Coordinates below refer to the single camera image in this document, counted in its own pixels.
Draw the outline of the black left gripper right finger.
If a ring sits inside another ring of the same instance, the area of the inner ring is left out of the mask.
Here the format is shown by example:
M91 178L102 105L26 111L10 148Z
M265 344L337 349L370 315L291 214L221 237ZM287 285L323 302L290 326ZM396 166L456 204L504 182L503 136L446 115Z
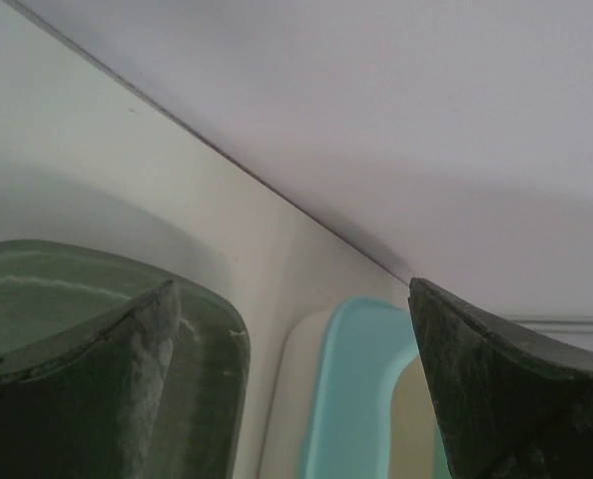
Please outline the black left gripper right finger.
M415 277L409 309L454 478L593 478L593 351Z

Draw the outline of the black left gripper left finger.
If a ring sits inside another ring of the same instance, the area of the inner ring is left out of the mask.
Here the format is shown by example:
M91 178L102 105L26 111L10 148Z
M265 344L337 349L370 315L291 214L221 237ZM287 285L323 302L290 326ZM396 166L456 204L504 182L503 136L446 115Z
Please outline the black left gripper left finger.
M0 353L0 478L138 478L181 321L165 280Z

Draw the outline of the grey plastic waste tray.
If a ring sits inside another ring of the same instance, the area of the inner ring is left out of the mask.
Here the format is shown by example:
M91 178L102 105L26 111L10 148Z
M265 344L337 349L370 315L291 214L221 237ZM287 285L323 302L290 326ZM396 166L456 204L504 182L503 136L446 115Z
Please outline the grey plastic waste tray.
M250 363L237 311L220 296L120 255L43 240L0 242L0 353L173 281L181 321L148 457L138 478L233 474Z

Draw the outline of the teal cat litter box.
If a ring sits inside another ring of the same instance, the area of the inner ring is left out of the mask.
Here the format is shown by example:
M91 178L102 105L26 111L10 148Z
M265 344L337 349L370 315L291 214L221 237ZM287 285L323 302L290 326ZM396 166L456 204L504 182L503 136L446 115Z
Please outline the teal cat litter box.
M299 321L286 341L262 478L389 478L390 406L418 348L407 311L353 297ZM433 477L447 478L436 419Z

